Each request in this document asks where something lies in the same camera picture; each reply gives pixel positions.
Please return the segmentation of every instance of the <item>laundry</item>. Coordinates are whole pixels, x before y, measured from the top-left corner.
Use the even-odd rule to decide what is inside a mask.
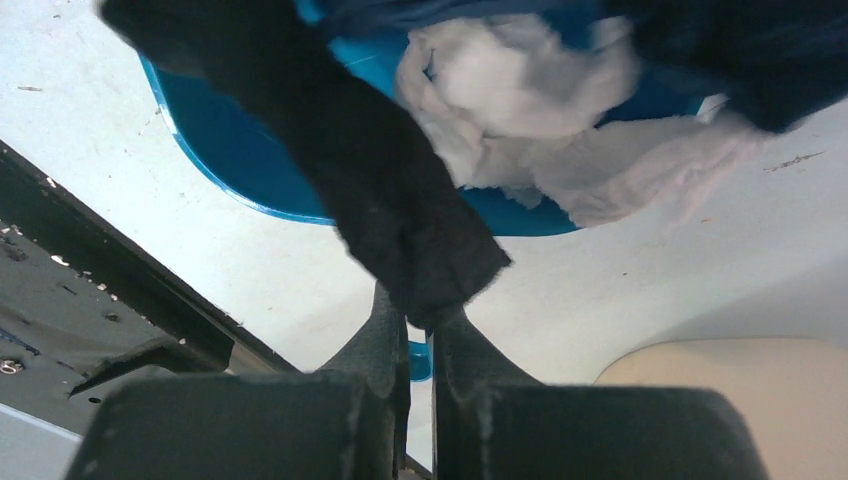
[[[262,120],[413,325],[509,265],[415,120],[339,63],[292,2],[106,0],[100,13],[160,68],[205,78]]]
[[[459,19],[414,30],[396,92],[422,125],[457,186],[502,187],[533,208],[542,195],[591,227],[662,199],[673,221],[770,137],[731,112],[613,122],[639,63],[629,26],[597,22],[595,49],[565,49],[534,15]]]
[[[783,133],[848,94],[843,0],[605,0],[646,68],[679,91]]]
[[[456,18],[539,13],[574,0],[317,0],[331,37],[362,37],[381,30],[412,30]]]

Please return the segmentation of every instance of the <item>laundry basket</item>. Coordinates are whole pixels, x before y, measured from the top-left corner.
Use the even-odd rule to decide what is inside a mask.
[[[307,21],[320,17],[310,1],[304,0],[300,6]],[[595,20],[591,6],[581,4],[544,17],[566,45],[588,46],[589,26]],[[395,69],[407,46],[405,33],[386,33],[367,41],[335,40],[330,46],[355,75],[393,95]],[[200,80],[168,74],[143,58],[142,63],[174,137],[207,178],[263,213],[297,222],[332,224],[285,148],[256,119]],[[695,114],[702,100],[669,91],[645,77],[636,95],[610,111],[601,123]],[[577,229],[549,200],[528,210],[497,189],[463,190],[462,195],[498,236],[547,236]]]

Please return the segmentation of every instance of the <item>white cloth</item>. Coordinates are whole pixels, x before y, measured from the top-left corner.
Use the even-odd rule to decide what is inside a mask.
[[[457,19],[409,34],[395,91],[454,182],[542,194],[591,227],[668,197],[677,221],[755,154],[766,135],[731,114],[593,125],[627,100],[638,61],[621,19],[595,24],[595,50],[565,49],[537,16]]]

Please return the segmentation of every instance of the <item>paint chip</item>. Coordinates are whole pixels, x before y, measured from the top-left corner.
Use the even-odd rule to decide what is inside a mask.
[[[61,255],[53,255],[52,257],[50,257],[50,259],[53,260],[54,262],[58,263],[59,265],[63,266],[63,267],[69,267],[71,265],[70,263],[68,263],[64,259],[62,259]]]

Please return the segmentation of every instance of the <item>dark blue garment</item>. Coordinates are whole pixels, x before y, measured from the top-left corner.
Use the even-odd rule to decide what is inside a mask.
[[[331,37],[411,30],[460,17],[539,13],[580,0],[317,0]]]
[[[606,0],[649,70],[783,133],[848,95],[845,0]]]

